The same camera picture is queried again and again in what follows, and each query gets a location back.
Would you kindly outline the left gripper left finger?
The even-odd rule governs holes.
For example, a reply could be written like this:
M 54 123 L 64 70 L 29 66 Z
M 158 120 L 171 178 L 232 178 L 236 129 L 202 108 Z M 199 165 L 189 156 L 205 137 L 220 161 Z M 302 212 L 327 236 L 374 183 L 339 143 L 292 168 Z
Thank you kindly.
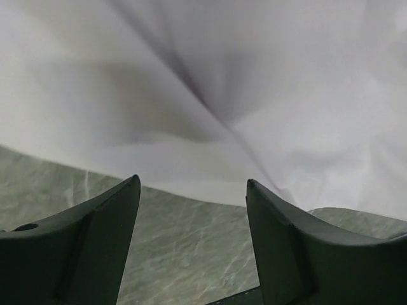
M 1 232 L 2 304 L 116 304 L 140 202 L 138 176 Z

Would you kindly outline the white t shirt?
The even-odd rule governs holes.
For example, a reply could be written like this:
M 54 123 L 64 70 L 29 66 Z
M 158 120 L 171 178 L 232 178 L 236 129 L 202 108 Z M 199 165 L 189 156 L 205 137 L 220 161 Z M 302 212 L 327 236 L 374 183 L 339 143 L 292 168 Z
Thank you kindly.
M 1 144 L 405 219 L 406 2 L 2 1 Z

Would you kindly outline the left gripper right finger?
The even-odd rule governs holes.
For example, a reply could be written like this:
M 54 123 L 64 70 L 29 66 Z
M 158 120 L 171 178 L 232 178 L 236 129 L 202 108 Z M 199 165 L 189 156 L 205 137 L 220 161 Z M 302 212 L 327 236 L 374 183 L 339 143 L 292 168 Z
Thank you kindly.
M 405 304 L 406 237 L 331 225 L 247 183 L 247 215 L 265 304 Z

